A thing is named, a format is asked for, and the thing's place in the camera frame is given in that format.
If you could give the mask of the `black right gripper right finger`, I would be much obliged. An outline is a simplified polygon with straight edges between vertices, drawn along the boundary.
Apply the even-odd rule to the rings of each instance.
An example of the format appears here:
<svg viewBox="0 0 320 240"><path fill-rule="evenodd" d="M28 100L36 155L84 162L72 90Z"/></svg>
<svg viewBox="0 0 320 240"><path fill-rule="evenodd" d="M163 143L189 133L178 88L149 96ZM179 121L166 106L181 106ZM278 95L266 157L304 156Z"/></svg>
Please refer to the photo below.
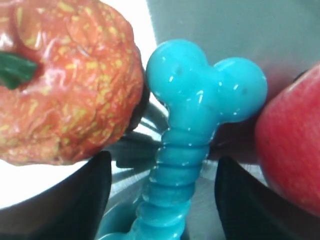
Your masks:
<svg viewBox="0 0 320 240"><path fill-rule="evenodd" d="M228 240L318 240L320 219L263 185L230 157L218 161L215 203Z"/></svg>

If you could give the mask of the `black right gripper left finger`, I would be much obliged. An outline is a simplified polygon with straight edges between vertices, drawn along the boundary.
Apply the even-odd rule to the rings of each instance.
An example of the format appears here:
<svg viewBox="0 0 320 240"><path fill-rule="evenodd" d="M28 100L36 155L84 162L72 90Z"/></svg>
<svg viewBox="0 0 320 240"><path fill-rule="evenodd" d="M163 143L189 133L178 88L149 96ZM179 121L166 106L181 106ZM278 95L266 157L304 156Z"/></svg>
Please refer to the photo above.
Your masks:
<svg viewBox="0 0 320 240"><path fill-rule="evenodd" d="M101 151L43 193L0 211L2 240L93 240L112 183L111 155Z"/></svg>

